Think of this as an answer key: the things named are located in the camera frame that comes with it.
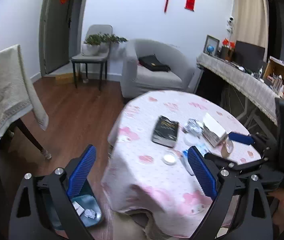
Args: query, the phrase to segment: white flower pot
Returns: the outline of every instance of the white flower pot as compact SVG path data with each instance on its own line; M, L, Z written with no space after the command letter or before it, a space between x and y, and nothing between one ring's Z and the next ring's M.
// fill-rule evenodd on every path
M108 42L102 42L100 45L100 52L107 52L107 49L109 48Z
M100 45L90 45L82 43L82 55L84 56L94 56L98 54Z

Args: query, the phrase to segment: round table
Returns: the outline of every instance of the round table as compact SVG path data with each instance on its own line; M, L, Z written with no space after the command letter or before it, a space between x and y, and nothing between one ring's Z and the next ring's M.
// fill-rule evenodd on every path
M162 161L169 148L153 143L151 135L160 115L178 121L178 141L173 150L179 156L190 148L182 127L190 118L202 121L205 113L227 132L249 134L230 113L193 94L152 91L125 106L108 138L114 149L101 181L112 210L147 209L164 234L187 238L194 233L212 200L181 161L173 166ZM203 136L200 141L221 156L222 145L213 148ZM234 142L228 159L241 164L258 160L260 155L252 146Z

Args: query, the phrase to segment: white wall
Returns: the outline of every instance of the white wall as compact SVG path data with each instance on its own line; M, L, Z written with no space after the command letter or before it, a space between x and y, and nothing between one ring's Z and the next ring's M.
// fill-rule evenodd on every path
M26 73L41 77L39 23L43 0L0 0L0 50L20 44Z
M209 34L222 42L228 36L226 21L233 0L196 0L194 12L186 0L86 0L82 41L92 24L110 24L117 36L146 38L177 47L194 65ZM109 73L122 73L121 50L111 55Z

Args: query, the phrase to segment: blue gripper pad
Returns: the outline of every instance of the blue gripper pad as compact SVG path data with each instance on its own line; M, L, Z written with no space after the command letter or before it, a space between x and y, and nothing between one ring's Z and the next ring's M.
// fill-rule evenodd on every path
M95 158L96 149L94 146L91 146L69 177L69 185L66 193L70 199L80 193L83 184L86 181L86 178L95 162Z
M195 146L191 147L187 152L187 159L192 171L194 172L194 175L199 181L203 192L206 196L210 197L214 201L218 195L216 190L217 182L204 163L204 158L202 157L201 153Z
M246 136L240 133L231 132L229 133L229 139L246 145L254 144L254 140L250 135Z

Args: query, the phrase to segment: curtain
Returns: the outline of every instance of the curtain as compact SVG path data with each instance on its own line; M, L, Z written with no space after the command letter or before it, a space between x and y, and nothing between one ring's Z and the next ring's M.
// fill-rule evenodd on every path
M267 57L269 35L268 0L234 0L234 32L232 41L244 41L265 48Z

